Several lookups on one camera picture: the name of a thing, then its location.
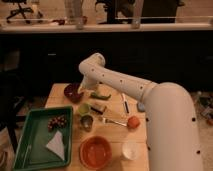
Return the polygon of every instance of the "desk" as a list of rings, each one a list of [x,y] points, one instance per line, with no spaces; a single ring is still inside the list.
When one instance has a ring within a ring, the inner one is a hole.
[[[94,123],[91,132],[85,132],[79,129],[79,117],[76,110],[79,104],[71,103],[64,96],[64,88],[68,84],[54,84],[50,91],[49,97],[45,107],[61,107],[61,106],[72,106],[73,107],[73,127],[72,127],[72,156],[70,164],[65,168],[54,169],[57,171],[87,171],[80,160],[79,160],[79,147],[81,142],[88,137],[99,135],[105,137],[112,148],[112,159],[106,168],[102,171],[148,171],[148,153],[146,147],[146,125],[145,125],[145,113],[137,112],[136,103],[137,101],[127,96],[129,104],[130,114],[125,114],[121,93],[117,90],[100,84],[98,89],[101,94],[111,94],[111,98],[107,101],[89,98],[91,91],[87,90],[84,93],[82,101],[79,103],[91,103],[97,102],[107,106],[107,110],[104,112],[104,116],[115,119],[117,121],[126,122],[127,118],[132,115],[136,115],[140,119],[140,126],[134,130],[129,131],[126,127],[116,124],[103,124],[98,120],[98,115],[92,113]],[[141,155],[135,161],[126,160],[122,156],[122,144],[126,140],[134,140],[141,145]]]

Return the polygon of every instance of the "red bowl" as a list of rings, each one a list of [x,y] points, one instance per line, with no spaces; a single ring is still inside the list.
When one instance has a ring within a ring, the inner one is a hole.
[[[80,146],[80,160],[88,169],[99,170],[111,160],[112,152],[109,142],[101,136],[93,136]]]
[[[82,99],[84,92],[78,93],[80,83],[72,83],[65,87],[64,95],[73,103],[78,103]]]

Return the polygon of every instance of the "orange bowl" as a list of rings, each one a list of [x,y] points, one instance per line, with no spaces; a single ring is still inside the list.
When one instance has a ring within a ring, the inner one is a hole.
[[[112,152],[109,142],[101,136],[93,136],[80,146],[80,160],[88,169],[99,170],[111,160]]]

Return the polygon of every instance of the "cabinet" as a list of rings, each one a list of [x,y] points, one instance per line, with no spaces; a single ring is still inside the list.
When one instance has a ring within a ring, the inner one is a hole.
[[[48,94],[55,82],[80,82],[78,64],[100,52],[106,68],[186,89],[213,90],[213,32],[108,32],[0,35],[20,50],[19,70],[32,94]]]

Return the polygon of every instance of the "white napkin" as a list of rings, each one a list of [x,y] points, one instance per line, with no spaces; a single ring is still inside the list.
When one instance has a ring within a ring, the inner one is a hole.
[[[63,135],[60,131],[57,131],[54,137],[48,142],[46,148],[54,152],[64,161],[64,144],[63,144]]]

